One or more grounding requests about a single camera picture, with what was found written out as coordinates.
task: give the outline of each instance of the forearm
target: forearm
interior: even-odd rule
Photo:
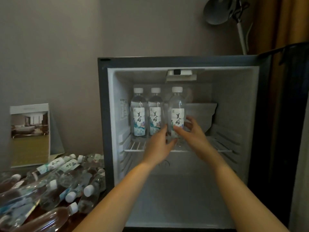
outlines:
[[[132,169],[74,232],[121,232],[151,170],[144,163]]]
[[[216,150],[208,154],[207,161],[214,170],[217,185],[237,232],[288,232],[287,228],[249,190]]]

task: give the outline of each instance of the mini fridge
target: mini fridge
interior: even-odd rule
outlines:
[[[284,86],[275,140],[269,130],[269,71],[281,54]],[[191,71],[190,75],[182,74]],[[131,141],[133,88],[172,86],[193,95],[196,117],[211,144],[253,193],[288,224],[309,90],[309,46],[254,56],[98,58],[107,190],[135,167],[145,143]],[[172,150],[146,181],[128,227],[232,229],[214,177],[188,147]]]

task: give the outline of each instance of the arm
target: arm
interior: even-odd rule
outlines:
[[[225,160],[207,141],[205,134],[192,117],[185,126],[186,132],[174,126],[195,151],[197,156],[208,163],[221,192],[222,198],[234,220],[237,232],[288,232],[288,229],[260,202],[260,200],[239,179]]]
[[[142,162],[112,189],[73,232],[121,232],[152,169],[161,163],[177,140],[165,144],[167,126],[149,140]]]

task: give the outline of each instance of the fridge shelf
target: fridge shelf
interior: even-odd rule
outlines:
[[[218,152],[232,152],[227,147],[225,147],[222,143],[216,140],[212,136],[207,136],[207,140],[211,143],[211,145],[218,151]],[[130,142],[125,152],[144,152],[146,148],[147,142]],[[175,148],[171,152],[189,152],[189,147],[187,144],[183,146],[175,146]]]

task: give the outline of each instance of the hand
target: hand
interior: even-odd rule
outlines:
[[[198,125],[197,121],[190,117],[186,117],[187,120],[189,120],[191,123],[185,122],[184,126],[186,126],[188,129],[190,129],[191,132],[186,132],[182,128],[178,126],[173,126],[175,132],[182,136],[189,146],[194,150],[196,155],[201,159],[205,161],[205,152],[213,149],[211,144],[208,142],[203,130]]]
[[[167,129],[168,126],[165,125],[159,132],[150,138],[144,152],[142,163],[146,163],[154,168],[157,164],[160,164],[174,148],[177,138],[172,140],[169,144],[165,144]]]

